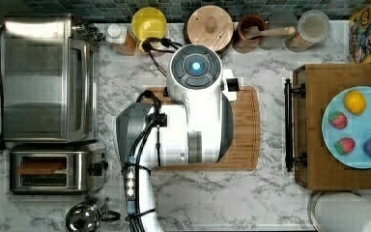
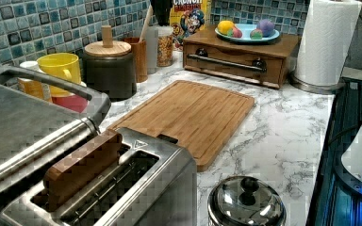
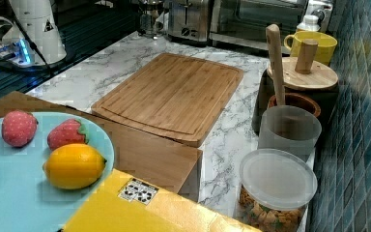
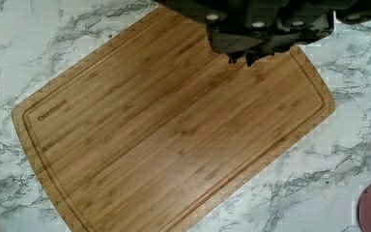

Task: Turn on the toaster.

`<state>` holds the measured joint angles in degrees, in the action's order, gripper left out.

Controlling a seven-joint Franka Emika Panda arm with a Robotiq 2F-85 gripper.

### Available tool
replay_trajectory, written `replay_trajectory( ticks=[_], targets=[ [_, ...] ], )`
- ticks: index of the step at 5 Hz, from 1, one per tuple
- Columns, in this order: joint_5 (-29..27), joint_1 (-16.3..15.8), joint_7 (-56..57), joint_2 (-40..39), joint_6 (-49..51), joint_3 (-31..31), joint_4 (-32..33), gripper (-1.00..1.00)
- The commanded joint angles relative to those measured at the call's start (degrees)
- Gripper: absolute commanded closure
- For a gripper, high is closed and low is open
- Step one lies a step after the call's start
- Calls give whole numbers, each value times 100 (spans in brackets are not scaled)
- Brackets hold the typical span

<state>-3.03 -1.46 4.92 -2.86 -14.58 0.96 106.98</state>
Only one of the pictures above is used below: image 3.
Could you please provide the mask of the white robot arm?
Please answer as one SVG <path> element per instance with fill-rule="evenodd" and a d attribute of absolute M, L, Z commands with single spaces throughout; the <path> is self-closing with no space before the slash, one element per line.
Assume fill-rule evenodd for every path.
<path fill-rule="evenodd" d="M 67 51 L 53 17 L 50 0 L 8 0 L 14 16 L 0 15 L 0 57 L 20 68 L 64 60 Z"/>

